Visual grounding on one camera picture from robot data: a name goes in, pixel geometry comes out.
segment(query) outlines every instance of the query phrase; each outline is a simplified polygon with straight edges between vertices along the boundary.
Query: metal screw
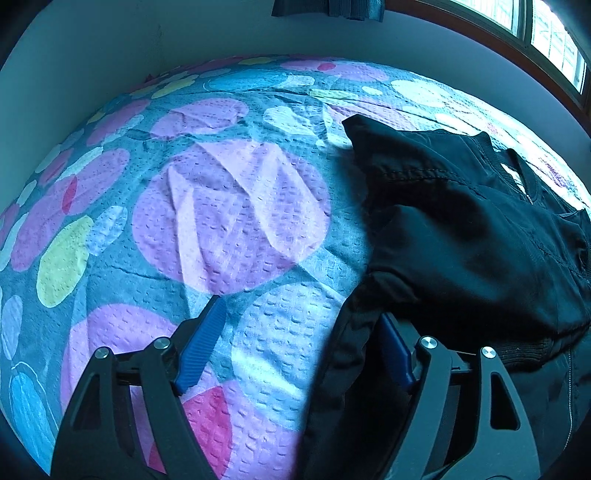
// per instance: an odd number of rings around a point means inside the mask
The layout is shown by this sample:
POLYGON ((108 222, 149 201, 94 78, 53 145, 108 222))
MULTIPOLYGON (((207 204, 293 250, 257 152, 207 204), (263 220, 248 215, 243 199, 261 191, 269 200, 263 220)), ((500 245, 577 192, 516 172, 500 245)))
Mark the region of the metal screw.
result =
POLYGON ((105 346, 99 347, 95 351, 95 357, 102 359, 109 356, 109 349, 105 346))
POLYGON ((496 352, 493 347, 484 346, 482 347, 482 355, 484 355, 487 358, 494 358, 496 357, 496 352))
POLYGON ((421 344, 428 348, 429 350, 435 348, 437 346, 437 340, 433 337, 423 337, 421 338, 421 344))
POLYGON ((168 348, 169 345, 170 339, 167 337, 160 337, 154 340, 154 348, 157 348, 158 350, 164 350, 165 348, 168 348))

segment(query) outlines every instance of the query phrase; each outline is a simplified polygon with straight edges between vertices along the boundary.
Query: blue gripper pad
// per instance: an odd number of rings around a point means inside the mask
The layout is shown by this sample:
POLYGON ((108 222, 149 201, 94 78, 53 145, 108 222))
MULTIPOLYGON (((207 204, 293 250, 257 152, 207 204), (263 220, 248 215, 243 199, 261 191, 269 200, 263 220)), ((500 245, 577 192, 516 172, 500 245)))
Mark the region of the blue gripper pad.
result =
POLYGON ((417 382, 413 374, 411 352, 386 314, 380 315, 377 329, 386 370, 396 384, 410 391, 417 382))
POLYGON ((218 298, 180 352, 174 385, 180 395, 197 385, 226 323, 226 302, 218 298))

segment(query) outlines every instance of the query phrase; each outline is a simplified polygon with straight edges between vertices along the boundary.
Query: wooden window frame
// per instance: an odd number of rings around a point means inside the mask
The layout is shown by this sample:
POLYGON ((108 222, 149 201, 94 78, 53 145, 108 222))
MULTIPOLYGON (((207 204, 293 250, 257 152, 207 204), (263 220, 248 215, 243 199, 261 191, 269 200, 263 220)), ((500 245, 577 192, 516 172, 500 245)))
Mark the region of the wooden window frame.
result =
POLYGON ((544 86, 577 120, 591 137, 591 65, 587 68, 582 92, 546 56, 531 44, 533 0, 519 0, 517 35, 494 20, 453 0, 385 0, 386 10, 421 18, 453 30, 488 47, 544 86))

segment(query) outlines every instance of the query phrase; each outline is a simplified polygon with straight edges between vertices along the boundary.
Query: window frame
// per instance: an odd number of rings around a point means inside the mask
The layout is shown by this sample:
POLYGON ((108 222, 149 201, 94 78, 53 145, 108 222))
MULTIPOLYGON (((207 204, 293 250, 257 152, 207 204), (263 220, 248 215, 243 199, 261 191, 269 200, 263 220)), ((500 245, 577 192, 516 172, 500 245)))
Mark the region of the window frame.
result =
POLYGON ((577 50, 586 62, 582 91, 579 92, 567 77, 548 59, 542 52, 531 44, 534 26, 534 0, 518 0, 518 25, 517 34, 498 24, 491 18, 483 15, 454 0, 413 0, 419 3, 431 5, 432 7, 444 10, 449 14, 463 18, 472 24, 482 28, 486 32, 498 37, 503 42, 519 50, 525 57, 541 68, 560 88, 568 94, 573 102, 591 119, 591 66, 589 59, 583 54, 579 44, 565 26, 577 50))

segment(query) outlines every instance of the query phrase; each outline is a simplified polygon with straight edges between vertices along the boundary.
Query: black jacket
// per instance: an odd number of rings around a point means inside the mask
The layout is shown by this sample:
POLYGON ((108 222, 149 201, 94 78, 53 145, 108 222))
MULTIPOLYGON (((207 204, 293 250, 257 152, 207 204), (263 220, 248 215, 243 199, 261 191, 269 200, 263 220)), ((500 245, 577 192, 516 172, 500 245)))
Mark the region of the black jacket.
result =
POLYGON ((495 152, 486 133, 401 132, 360 115, 343 124, 366 176, 374 252, 320 364, 299 475, 369 479, 395 438, 392 405, 408 399, 366 358, 384 311, 450 349, 493 346, 545 470, 589 408, 586 211, 554 194, 514 150, 495 152))

